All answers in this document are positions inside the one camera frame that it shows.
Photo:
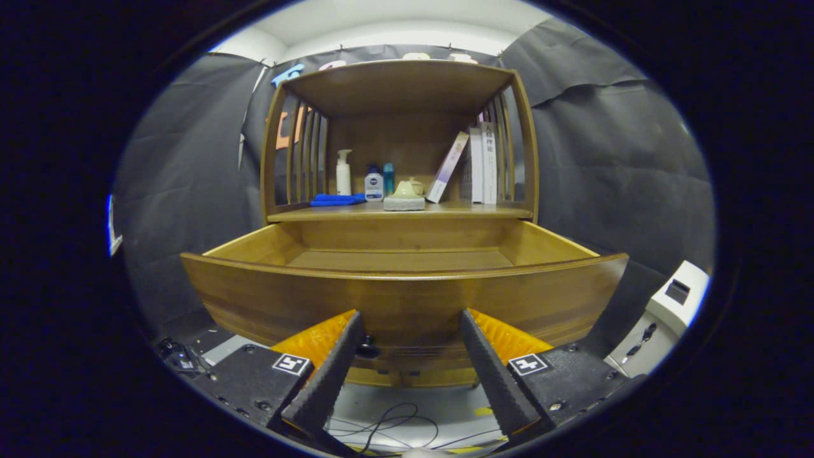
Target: white ceiling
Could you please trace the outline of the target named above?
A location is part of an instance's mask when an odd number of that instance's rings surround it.
[[[344,29],[403,20],[474,24],[519,37],[549,17],[520,0],[306,0],[253,27],[294,46]]]

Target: blue cloth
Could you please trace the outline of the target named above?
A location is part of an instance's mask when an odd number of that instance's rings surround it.
[[[312,207],[332,207],[336,205],[355,205],[365,201],[365,193],[351,196],[333,196],[331,194],[317,194],[311,200]]]

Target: book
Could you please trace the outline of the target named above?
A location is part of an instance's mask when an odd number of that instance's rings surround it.
[[[460,193],[473,204],[484,202],[484,152],[481,151],[480,129],[469,129],[469,143],[462,158]]]
[[[449,149],[449,152],[447,152],[447,156],[444,158],[444,163],[441,165],[440,169],[438,169],[438,173],[435,174],[435,179],[432,180],[430,189],[427,191],[427,200],[430,202],[435,202],[436,204],[440,202],[441,197],[444,194],[444,189],[447,188],[449,179],[452,177],[453,171],[455,170],[455,165],[457,165],[458,159],[461,158],[461,153],[463,152],[463,148],[466,146],[466,142],[468,140],[468,133],[458,132],[458,135],[453,142],[453,146]]]
[[[461,181],[458,182],[458,193],[463,200],[472,200],[472,142],[475,137],[469,133],[469,143],[461,157]]]
[[[469,145],[472,155],[472,203],[484,202],[484,149],[479,127],[469,129]]]
[[[497,142],[493,122],[480,122],[480,138],[484,154],[484,203],[497,203]]]

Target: drawer handle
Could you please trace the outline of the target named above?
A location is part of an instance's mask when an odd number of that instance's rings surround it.
[[[364,341],[357,347],[357,356],[364,359],[376,359],[382,351],[373,345],[373,337],[365,336]]]

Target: small bottle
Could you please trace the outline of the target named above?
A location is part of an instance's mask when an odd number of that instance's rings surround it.
[[[396,176],[393,173],[393,163],[388,162],[384,165],[384,195],[390,196],[395,190]]]
[[[368,202],[381,202],[384,199],[384,178],[379,173],[376,164],[367,166],[365,177],[365,200]]]
[[[351,195],[351,166],[348,165],[349,149],[340,149],[336,160],[336,193],[340,196]]]

